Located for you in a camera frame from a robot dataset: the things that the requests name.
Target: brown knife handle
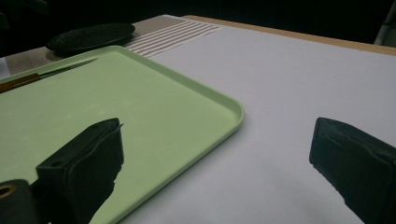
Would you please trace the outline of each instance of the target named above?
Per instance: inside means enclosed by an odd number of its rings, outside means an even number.
[[[0,84],[0,93],[17,89],[18,87],[27,85],[32,82],[36,82],[40,79],[41,79],[41,77],[39,74],[32,74],[27,77],[20,77],[20,78],[11,80],[9,82],[1,83]]]

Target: knife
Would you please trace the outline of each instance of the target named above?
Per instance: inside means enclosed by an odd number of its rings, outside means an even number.
[[[89,59],[87,61],[80,62],[80,63],[73,63],[73,64],[70,64],[70,65],[67,65],[66,67],[61,67],[61,68],[58,68],[58,69],[55,69],[55,70],[51,70],[51,71],[48,71],[48,72],[43,73],[43,74],[34,73],[34,74],[26,76],[26,77],[20,77],[20,78],[11,80],[9,82],[1,83],[0,84],[0,93],[1,92],[5,92],[5,91],[10,91],[10,90],[17,89],[18,87],[27,85],[27,84],[32,83],[32,82],[36,82],[36,81],[41,80],[41,79],[46,78],[46,77],[51,77],[53,75],[60,74],[62,72],[71,70],[73,68],[80,67],[80,66],[82,66],[84,64],[91,63],[91,62],[93,62],[95,60],[97,60],[97,58]]]

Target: white table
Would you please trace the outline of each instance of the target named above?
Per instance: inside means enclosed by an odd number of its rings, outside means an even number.
[[[396,146],[395,56],[223,26],[151,59],[237,99],[246,118],[121,223],[362,223],[310,144],[324,117]]]

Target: green tray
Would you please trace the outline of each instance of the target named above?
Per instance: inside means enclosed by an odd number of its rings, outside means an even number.
[[[235,132],[243,107],[122,47],[31,70],[98,60],[0,94],[0,182],[33,183],[35,167],[85,128],[119,118],[125,163],[92,223],[115,223]]]

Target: table edge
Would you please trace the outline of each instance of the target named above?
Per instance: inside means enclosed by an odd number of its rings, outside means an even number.
[[[364,51],[371,51],[371,52],[375,52],[375,53],[396,56],[396,48],[392,48],[392,47],[372,45],[372,44],[366,44],[366,43],[360,43],[360,42],[354,42],[354,41],[342,40],[342,39],[336,39],[336,38],[329,38],[329,37],[318,36],[318,35],[307,35],[307,34],[302,34],[302,33],[297,33],[297,32],[292,32],[292,31],[278,30],[278,29],[274,29],[274,28],[245,24],[245,23],[240,23],[240,22],[235,22],[235,21],[223,21],[223,20],[195,16],[195,15],[186,15],[186,16],[182,16],[182,18],[194,20],[194,21],[210,22],[210,23],[215,23],[218,25],[226,25],[226,26],[232,26],[232,27],[237,27],[237,28],[243,28],[243,29],[248,29],[248,30],[253,30],[253,31],[260,31],[260,32],[274,34],[274,35],[283,35],[283,36],[299,38],[299,39],[303,39],[303,40],[314,41],[314,42],[319,42],[319,43],[323,43],[323,44],[329,44],[329,45],[334,45],[334,46],[338,46],[338,47],[349,48],[349,49],[359,49],[359,50],[364,50]]]

